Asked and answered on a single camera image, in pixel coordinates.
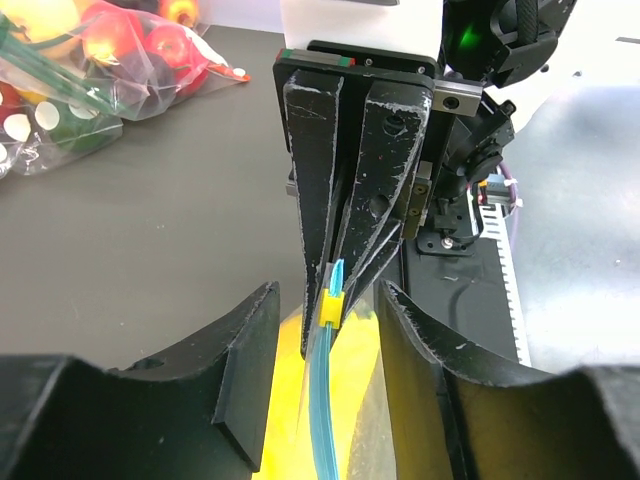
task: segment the green light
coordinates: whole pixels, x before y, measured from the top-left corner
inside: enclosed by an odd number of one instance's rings
[[[473,31],[473,24],[469,25],[460,38],[459,48],[473,50],[480,43],[480,35]]]

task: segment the yellow tape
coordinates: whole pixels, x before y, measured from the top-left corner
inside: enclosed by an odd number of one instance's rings
[[[334,329],[340,328],[342,319],[342,308],[344,305],[344,292],[340,292],[339,297],[330,297],[329,289],[322,290],[320,300],[320,310],[318,312],[318,325],[321,327],[331,324]]]

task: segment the table surface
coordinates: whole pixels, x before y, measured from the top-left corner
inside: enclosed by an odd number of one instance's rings
[[[124,367],[303,264],[271,77],[280,35],[212,28],[248,85],[127,124],[114,145],[0,181],[1,352]],[[576,88],[507,149],[525,207],[515,266],[534,365],[640,361],[636,87]]]

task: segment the yellow clip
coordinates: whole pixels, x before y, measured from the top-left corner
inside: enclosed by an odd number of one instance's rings
[[[344,292],[340,292],[339,297],[330,297],[329,289],[323,289],[320,309],[318,311],[318,325],[324,327],[327,324],[331,324],[331,328],[334,330],[340,328],[343,304]]]

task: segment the white 3d printed part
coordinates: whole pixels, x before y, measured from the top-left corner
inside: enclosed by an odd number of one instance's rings
[[[281,0],[287,48],[312,40],[438,58],[442,0],[399,0],[382,6],[365,0]]]

